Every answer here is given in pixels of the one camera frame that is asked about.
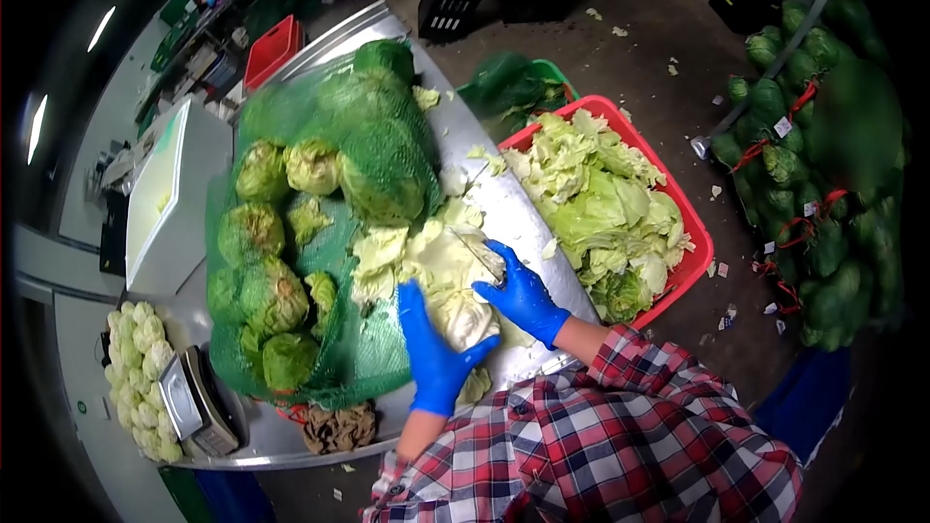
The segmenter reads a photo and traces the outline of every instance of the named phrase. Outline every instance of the blue glove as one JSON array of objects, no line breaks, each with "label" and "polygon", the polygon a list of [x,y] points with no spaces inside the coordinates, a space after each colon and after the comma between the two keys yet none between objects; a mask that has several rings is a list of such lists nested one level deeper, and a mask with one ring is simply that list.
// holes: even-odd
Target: blue glove
[{"label": "blue glove", "polygon": [[492,335],[459,354],[433,327],[414,280],[397,285],[397,312],[417,384],[410,410],[451,416],[468,373],[497,347],[500,336]]},{"label": "blue glove", "polygon": [[554,350],[552,340],[571,314],[552,303],[540,276],[520,262],[513,249],[496,240],[488,240],[484,244],[504,257],[507,263],[506,285],[498,289],[483,281],[475,281],[471,288],[521,330],[545,343],[550,351]]}]

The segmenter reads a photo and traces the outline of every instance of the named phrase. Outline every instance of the red basket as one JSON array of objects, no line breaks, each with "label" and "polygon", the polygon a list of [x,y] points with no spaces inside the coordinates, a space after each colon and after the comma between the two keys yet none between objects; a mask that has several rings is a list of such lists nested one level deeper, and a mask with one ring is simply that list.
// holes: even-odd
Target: red basket
[{"label": "red basket", "polygon": [[252,44],[243,85],[250,92],[262,87],[265,79],[287,63],[302,47],[300,23],[294,20],[294,15],[288,15]]},{"label": "red basket", "polygon": [[[678,285],[678,287],[663,297],[661,302],[649,311],[640,312],[631,324],[636,329],[642,330],[647,323],[655,320],[658,314],[668,309],[668,306],[690,289],[691,286],[698,281],[700,276],[707,271],[707,267],[711,264],[711,261],[713,261],[713,241],[711,240],[711,235],[707,232],[707,228],[704,227],[704,223],[700,221],[695,208],[691,206],[691,202],[684,196],[684,192],[682,192],[678,182],[671,176],[665,164],[658,158],[656,152],[646,144],[643,136],[636,131],[633,124],[623,117],[623,114],[617,110],[617,107],[614,106],[609,99],[600,97],[599,95],[588,95],[574,103],[568,104],[554,113],[566,120],[570,120],[571,117],[575,115],[575,110],[578,108],[585,108],[596,117],[600,114],[604,114],[607,123],[610,125],[610,129],[617,132],[620,135],[620,139],[625,144],[638,147],[645,157],[665,174],[667,184],[665,186],[657,185],[656,189],[668,194],[678,205],[678,208],[681,209],[684,232],[691,233],[691,242],[695,243],[694,252],[688,252],[686,250],[684,252],[684,259],[682,259],[678,266],[668,275],[668,283],[665,286],[666,291],[673,285]],[[539,128],[539,123],[527,126],[502,142],[497,149],[504,150],[513,147],[522,152],[526,152],[529,146],[533,144],[533,134]]]}]

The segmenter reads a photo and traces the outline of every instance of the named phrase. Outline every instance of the red plaid shirt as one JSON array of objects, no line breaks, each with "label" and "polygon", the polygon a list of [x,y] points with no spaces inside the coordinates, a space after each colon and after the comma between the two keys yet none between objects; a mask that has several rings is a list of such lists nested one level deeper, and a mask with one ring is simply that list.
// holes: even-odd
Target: red plaid shirt
[{"label": "red plaid shirt", "polygon": [[787,520],[801,468],[677,345],[615,328],[593,367],[539,376],[388,452],[370,521]]}]

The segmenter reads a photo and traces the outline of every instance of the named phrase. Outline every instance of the price tag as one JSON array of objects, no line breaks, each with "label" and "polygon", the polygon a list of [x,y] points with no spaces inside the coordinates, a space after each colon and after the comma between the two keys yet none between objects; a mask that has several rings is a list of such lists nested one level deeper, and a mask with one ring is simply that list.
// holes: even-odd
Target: price tag
[{"label": "price tag", "polygon": [[778,123],[774,124],[773,127],[778,137],[785,137],[791,131],[791,122],[788,121],[788,118],[782,116],[781,120],[778,120]]}]

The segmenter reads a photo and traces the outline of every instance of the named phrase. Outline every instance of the fluorescent light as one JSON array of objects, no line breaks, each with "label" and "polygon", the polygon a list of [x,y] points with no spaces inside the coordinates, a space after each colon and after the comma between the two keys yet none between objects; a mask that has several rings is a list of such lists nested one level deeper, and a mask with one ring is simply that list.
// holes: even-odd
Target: fluorescent light
[{"label": "fluorescent light", "polygon": [[110,17],[113,16],[113,11],[115,10],[116,10],[116,7],[114,6],[110,8],[109,11],[107,11],[106,15],[103,16],[103,20],[100,21],[100,26],[97,28],[97,32],[94,33],[94,38],[90,40],[90,45],[87,47],[87,52],[90,52],[90,50],[94,48],[94,45],[97,44],[97,41],[99,41],[100,35],[103,34],[103,28],[106,27],[107,23],[110,22]]},{"label": "fluorescent light", "polygon": [[42,131],[42,118],[46,114],[46,103],[48,103],[48,95],[42,98],[39,109],[37,109],[35,115],[32,116],[32,134],[29,136],[29,157],[26,158],[27,164],[32,164],[32,152],[35,151],[35,147],[39,144],[39,133]]}]

